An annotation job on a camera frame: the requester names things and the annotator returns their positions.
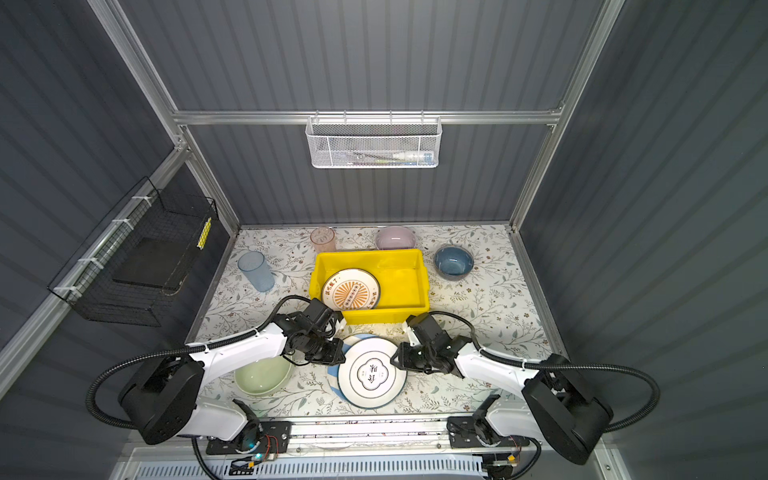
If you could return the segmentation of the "blue white striped plate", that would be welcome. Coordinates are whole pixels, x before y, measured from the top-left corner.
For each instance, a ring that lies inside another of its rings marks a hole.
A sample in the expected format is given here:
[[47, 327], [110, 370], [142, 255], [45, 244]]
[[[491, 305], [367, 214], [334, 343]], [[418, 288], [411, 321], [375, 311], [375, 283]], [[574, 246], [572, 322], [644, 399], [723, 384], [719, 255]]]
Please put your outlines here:
[[[356, 343], [369, 339], [369, 338], [377, 338], [377, 335], [369, 334], [369, 333], [362, 333], [362, 334], [354, 334], [349, 335], [342, 339], [343, 345], [342, 345], [342, 352], [343, 354], [346, 354], [348, 350], [354, 346]], [[329, 366], [327, 368], [327, 375], [329, 377], [329, 385], [331, 390], [342, 400], [347, 401], [347, 398], [341, 391], [338, 383], [338, 373], [339, 373], [339, 365], [333, 365]]]

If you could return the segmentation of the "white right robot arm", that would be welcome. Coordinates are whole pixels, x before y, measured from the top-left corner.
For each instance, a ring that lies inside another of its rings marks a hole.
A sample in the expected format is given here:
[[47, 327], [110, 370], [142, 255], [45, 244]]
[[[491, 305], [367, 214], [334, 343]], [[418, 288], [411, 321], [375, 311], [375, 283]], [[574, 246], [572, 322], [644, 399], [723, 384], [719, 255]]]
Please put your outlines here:
[[612, 409], [561, 355], [552, 354], [542, 363], [554, 371], [539, 370], [538, 361], [524, 359], [512, 366], [510, 358], [491, 358], [469, 337], [450, 336], [433, 312], [409, 316], [403, 330], [407, 340], [390, 359], [397, 369], [484, 382], [525, 401], [525, 408], [516, 408], [506, 406], [500, 393], [489, 395], [470, 423], [459, 427], [470, 443], [496, 446], [526, 437], [544, 441], [561, 457], [583, 465], [613, 418]]

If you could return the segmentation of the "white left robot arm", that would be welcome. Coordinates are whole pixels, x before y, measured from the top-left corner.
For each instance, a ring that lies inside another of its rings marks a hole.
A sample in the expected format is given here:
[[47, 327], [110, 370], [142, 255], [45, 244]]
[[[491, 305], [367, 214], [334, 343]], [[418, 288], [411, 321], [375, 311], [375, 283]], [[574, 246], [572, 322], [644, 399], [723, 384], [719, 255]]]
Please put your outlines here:
[[203, 390], [237, 369], [296, 352], [310, 364], [342, 364], [336, 330], [345, 324], [343, 315], [318, 299], [302, 300], [303, 310], [281, 314], [275, 308], [261, 325], [241, 334], [140, 361], [118, 402], [145, 443], [213, 437], [253, 449], [261, 436], [258, 416], [241, 400], [226, 403]]

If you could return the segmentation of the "orange sunburst plate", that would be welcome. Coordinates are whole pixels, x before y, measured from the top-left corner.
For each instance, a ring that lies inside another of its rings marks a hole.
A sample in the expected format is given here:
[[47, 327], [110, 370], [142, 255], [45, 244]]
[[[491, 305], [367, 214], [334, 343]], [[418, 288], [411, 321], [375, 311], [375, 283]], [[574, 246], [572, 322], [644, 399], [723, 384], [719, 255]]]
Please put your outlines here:
[[376, 277], [356, 268], [333, 274], [321, 290], [321, 300], [337, 311], [373, 309], [380, 297], [381, 286]]

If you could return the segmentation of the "white flower pattern plate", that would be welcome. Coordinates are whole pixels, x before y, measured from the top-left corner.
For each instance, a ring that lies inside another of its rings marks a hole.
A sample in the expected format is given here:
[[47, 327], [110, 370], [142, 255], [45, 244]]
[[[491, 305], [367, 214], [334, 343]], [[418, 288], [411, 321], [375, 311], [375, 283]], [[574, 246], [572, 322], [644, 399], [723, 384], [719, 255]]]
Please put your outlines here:
[[357, 341], [345, 353], [337, 381], [344, 398], [362, 409], [391, 403], [403, 390], [407, 372], [391, 363], [397, 346], [390, 340], [370, 337]]

